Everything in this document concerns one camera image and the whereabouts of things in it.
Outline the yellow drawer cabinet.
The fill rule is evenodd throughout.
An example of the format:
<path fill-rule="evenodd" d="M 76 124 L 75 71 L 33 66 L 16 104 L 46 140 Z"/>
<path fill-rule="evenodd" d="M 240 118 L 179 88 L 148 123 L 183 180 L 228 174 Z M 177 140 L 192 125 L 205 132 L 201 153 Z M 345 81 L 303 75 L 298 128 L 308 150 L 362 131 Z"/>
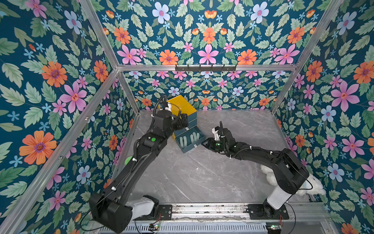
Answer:
<path fill-rule="evenodd" d="M 174 115 L 178 115 L 179 111 L 181 111 L 182 114 L 187 114 L 187 119 L 188 119 L 188 114 L 193 113 L 197 111 L 183 96 L 179 95 L 176 97 L 173 97 L 168 100 L 169 103 L 171 103 L 172 107 L 172 113 Z"/>

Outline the teal bottom drawer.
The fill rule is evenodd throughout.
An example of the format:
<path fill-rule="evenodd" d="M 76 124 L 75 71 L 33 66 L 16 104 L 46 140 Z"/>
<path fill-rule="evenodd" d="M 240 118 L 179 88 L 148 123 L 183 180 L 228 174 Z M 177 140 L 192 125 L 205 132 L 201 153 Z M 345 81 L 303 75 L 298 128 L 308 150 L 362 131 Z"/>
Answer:
<path fill-rule="evenodd" d="M 182 153 L 186 153 L 194 148 L 197 148 L 203 141 L 206 140 L 204 133 L 197 127 L 184 128 L 173 133 L 173 139 L 181 149 Z"/>

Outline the teal top drawer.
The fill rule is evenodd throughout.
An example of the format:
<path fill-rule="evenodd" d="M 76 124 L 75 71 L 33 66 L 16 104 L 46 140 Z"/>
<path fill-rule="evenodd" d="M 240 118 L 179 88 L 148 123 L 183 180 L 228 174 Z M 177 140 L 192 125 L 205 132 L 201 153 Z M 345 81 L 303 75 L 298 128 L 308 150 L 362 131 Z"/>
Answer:
<path fill-rule="evenodd" d="M 188 122 L 192 122 L 192 121 L 196 120 L 197 117 L 198 117 L 198 112 L 197 111 L 188 114 Z"/>

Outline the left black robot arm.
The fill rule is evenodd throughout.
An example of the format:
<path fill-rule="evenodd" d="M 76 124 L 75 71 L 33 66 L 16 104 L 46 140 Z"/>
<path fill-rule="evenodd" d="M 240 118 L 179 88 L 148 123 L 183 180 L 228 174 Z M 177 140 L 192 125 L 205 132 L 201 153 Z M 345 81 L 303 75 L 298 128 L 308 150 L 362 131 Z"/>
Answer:
<path fill-rule="evenodd" d="M 188 115 L 181 112 L 174 115 L 169 108 L 155 111 L 151 125 L 133 146 L 131 161 L 100 194 L 89 199 L 92 219 L 117 234 L 139 217 L 153 215 L 158 200 L 143 196 L 129 201 L 131 192 L 145 170 L 167 145 L 172 134 L 188 126 Z"/>

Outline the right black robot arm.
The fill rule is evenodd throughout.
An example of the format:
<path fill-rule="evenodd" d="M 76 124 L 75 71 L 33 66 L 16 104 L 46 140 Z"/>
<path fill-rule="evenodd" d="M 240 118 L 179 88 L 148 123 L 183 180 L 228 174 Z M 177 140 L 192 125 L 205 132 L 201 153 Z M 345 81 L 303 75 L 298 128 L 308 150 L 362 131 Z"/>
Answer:
<path fill-rule="evenodd" d="M 276 219 L 282 216 L 285 203 L 302 188 L 310 176 L 309 171 L 290 149 L 268 150 L 245 142 L 236 141 L 232 133 L 223 127 L 212 129 L 214 137 L 209 137 L 202 145 L 215 153 L 230 159 L 245 160 L 270 168 L 276 179 L 276 187 L 259 208 L 248 211 L 258 217 Z"/>

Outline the green lid small jar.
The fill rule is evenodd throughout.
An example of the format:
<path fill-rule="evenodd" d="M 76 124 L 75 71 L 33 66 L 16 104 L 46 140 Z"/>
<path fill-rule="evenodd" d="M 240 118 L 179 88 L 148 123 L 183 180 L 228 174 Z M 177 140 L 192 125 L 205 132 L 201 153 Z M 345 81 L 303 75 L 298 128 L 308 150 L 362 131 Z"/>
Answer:
<path fill-rule="evenodd" d="M 128 163 L 129 163 L 131 160 L 132 160 L 132 157 L 128 157 L 128 158 L 126 158 L 126 160 L 125 160 L 125 165 L 128 165 Z"/>

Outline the white plush toy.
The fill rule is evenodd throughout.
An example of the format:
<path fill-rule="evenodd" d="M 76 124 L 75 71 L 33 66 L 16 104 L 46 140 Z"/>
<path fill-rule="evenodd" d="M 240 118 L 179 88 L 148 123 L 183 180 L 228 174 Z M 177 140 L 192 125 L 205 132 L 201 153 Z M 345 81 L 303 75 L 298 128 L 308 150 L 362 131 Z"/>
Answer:
<path fill-rule="evenodd" d="M 269 184 L 277 186 L 275 174 L 269 167 L 261 165 L 261 171 L 266 174 L 266 179 Z M 296 192 L 298 196 L 309 195 L 326 195 L 326 190 L 323 189 L 322 183 L 312 174 L 303 183 L 301 188 Z"/>

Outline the black hook rail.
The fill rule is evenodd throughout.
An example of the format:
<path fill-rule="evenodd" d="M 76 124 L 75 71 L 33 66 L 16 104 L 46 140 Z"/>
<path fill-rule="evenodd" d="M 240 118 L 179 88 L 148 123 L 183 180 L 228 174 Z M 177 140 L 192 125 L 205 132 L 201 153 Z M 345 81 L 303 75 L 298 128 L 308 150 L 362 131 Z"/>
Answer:
<path fill-rule="evenodd" d="M 176 65 L 175 71 L 183 71 L 183 72 L 231 72 L 236 71 L 236 65 Z"/>

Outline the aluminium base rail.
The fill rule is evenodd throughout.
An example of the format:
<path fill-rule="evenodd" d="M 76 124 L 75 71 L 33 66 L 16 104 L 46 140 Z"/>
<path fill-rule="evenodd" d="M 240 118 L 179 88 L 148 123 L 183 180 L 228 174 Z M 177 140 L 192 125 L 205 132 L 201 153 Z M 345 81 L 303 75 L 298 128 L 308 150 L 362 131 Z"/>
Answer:
<path fill-rule="evenodd" d="M 260 203 L 153 203 L 144 201 L 126 206 L 117 203 L 105 208 L 99 205 L 92 217 L 110 228 L 126 227 L 131 221 L 197 221 L 197 222 L 328 222 L 330 214 L 320 202 L 290 202 L 278 211 L 267 212 Z"/>

